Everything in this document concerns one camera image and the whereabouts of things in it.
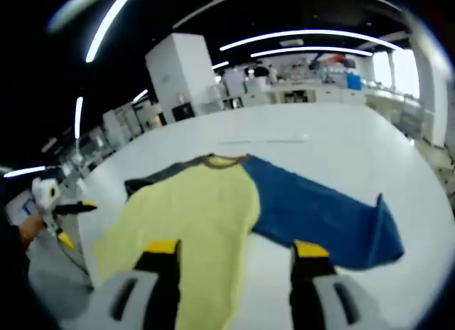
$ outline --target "table surface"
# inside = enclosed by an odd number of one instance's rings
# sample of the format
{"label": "table surface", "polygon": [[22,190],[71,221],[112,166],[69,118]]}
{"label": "table surface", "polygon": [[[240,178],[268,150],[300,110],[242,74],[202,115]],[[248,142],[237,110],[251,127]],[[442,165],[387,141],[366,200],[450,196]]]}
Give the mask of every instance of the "table surface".
{"label": "table surface", "polygon": [[[439,293],[455,258],[454,217],[441,185],[389,122],[367,107],[336,103],[250,107],[187,119],[147,132],[113,154],[85,179],[82,194],[101,203],[79,216],[95,286],[100,280],[92,244],[117,220],[127,197],[124,181],[207,153],[254,154],[370,205],[383,193],[405,254],[394,264],[338,272],[376,298],[393,328],[414,326]],[[284,247],[249,236],[233,329],[292,329],[290,256]]]}

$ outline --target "window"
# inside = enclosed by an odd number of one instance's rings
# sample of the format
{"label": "window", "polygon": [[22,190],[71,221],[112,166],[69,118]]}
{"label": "window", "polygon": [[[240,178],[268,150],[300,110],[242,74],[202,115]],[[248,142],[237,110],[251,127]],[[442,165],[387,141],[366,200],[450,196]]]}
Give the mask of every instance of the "window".
{"label": "window", "polygon": [[420,96],[419,75],[414,52],[410,49],[394,50],[392,61],[395,67],[395,87],[399,92]]}
{"label": "window", "polygon": [[390,70],[389,57],[385,51],[374,53],[373,70],[375,81],[382,83],[385,87],[392,87],[392,72]]}

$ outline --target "led light strip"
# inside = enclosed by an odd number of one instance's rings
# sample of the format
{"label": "led light strip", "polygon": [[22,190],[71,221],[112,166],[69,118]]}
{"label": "led light strip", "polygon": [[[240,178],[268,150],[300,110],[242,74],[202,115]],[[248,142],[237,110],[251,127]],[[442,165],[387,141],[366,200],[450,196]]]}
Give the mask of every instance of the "led light strip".
{"label": "led light strip", "polygon": [[275,37],[283,37],[283,36],[295,36],[295,35],[335,35],[335,36],[345,36],[345,37],[352,37],[352,38],[359,38],[360,40],[365,40],[365,41],[370,41],[376,44],[380,44],[382,46],[386,46],[388,48],[394,49],[394,50],[400,50],[402,49],[399,46],[396,46],[395,44],[392,44],[390,42],[381,40],[376,37],[371,37],[371,36],[366,36],[361,33],[351,33],[349,31],[339,31],[339,30],[293,30],[293,31],[280,31],[278,33],[267,33],[265,35],[260,35],[260,36],[255,36],[255,37],[250,37],[246,38],[245,40],[237,41],[231,44],[227,44],[226,46],[223,46],[220,48],[221,51],[231,49],[234,47],[241,46],[243,44],[255,42],[255,41],[260,41],[260,40],[267,40],[268,38],[275,38]]}
{"label": "led light strip", "polygon": [[225,65],[228,65],[228,64],[229,64],[229,61],[225,61],[225,62],[222,62],[222,63],[218,63],[217,65],[213,65],[213,66],[212,66],[212,69],[221,68],[221,67],[224,67]]}
{"label": "led light strip", "polygon": [[80,115],[82,114],[82,103],[84,102],[83,97],[79,97],[76,100],[76,113],[74,114],[74,138],[79,139],[80,137]]}
{"label": "led light strip", "polygon": [[260,53],[254,53],[250,56],[252,58],[257,58],[260,56],[266,56],[271,54],[278,54],[278,53],[289,53],[292,51],[326,51],[328,53],[352,53],[357,55],[364,55],[364,56],[373,56],[373,53],[364,50],[358,49],[349,49],[349,48],[339,48],[339,47],[293,47],[293,48],[283,48],[283,49],[275,49],[275,50],[266,50],[261,51]]}
{"label": "led light strip", "polygon": [[8,178],[16,177],[16,176],[20,176],[20,175],[31,174],[32,172],[44,171],[45,169],[46,169],[45,166],[37,166],[34,168],[14,170],[14,171],[10,171],[10,172],[4,174],[3,177],[8,179]]}
{"label": "led light strip", "polygon": [[133,101],[136,102],[138,101],[139,99],[141,99],[145,94],[147,94],[149,92],[149,90],[143,90],[142,92],[140,92],[134,99]]}
{"label": "led light strip", "polygon": [[107,29],[111,26],[112,22],[114,21],[117,14],[122,10],[123,6],[126,4],[128,0],[116,0],[109,11],[107,12],[106,16],[102,20],[100,27],[93,38],[92,44],[87,52],[87,57],[85,58],[85,62],[89,63],[95,59],[97,55],[97,51],[100,48],[102,39],[105,37]]}

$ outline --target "person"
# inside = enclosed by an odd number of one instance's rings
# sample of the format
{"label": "person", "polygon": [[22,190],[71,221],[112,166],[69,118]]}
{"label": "person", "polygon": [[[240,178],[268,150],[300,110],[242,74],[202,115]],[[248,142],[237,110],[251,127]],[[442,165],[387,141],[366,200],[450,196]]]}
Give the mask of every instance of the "person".
{"label": "person", "polygon": [[291,80],[301,80],[301,73],[300,70],[297,68],[297,65],[292,65]]}
{"label": "person", "polygon": [[271,64],[269,65],[269,79],[272,85],[278,81],[278,70]]}
{"label": "person", "polygon": [[265,68],[264,63],[261,60],[257,61],[255,68],[255,78],[260,78],[262,76],[268,77],[269,70]]}
{"label": "person", "polygon": [[250,67],[245,67],[243,73],[245,74],[246,78],[250,78]]}
{"label": "person", "polygon": [[221,88],[221,95],[223,97],[227,97],[227,96],[229,96],[229,90],[228,90],[228,85],[226,84],[225,71],[220,70],[218,75],[220,76],[220,82],[218,84]]}
{"label": "person", "polygon": [[55,319],[37,298],[28,281],[28,246],[45,228],[43,217],[34,213],[19,227],[9,222],[5,212],[5,182],[0,178],[0,246],[2,251],[1,280],[4,282],[7,315],[14,327],[44,326],[43,329],[58,329]]}

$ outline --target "white column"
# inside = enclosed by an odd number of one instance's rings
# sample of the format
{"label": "white column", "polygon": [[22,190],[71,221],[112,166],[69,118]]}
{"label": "white column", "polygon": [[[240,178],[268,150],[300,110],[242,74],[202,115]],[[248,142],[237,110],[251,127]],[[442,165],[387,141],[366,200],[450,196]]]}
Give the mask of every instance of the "white column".
{"label": "white column", "polygon": [[409,39],[419,73],[420,100],[425,108],[424,137],[430,144],[443,147],[447,130],[447,81],[413,37]]}
{"label": "white column", "polygon": [[178,95],[190,101],[196,115],[200,105],[210,101],[209,87],[215,73],[203,36],[172,33],[147,53],[146,65],[156,96],[168,123],[175,122],[172,109]]}
{"label": "white column", "polygon": [[390,66],[390,75],[392,76],[392,88],[395,89],[397,86],[395,84],[395,64],[392,59],[392,52],[387,52],[387,57],[389,58],[389,66]]}

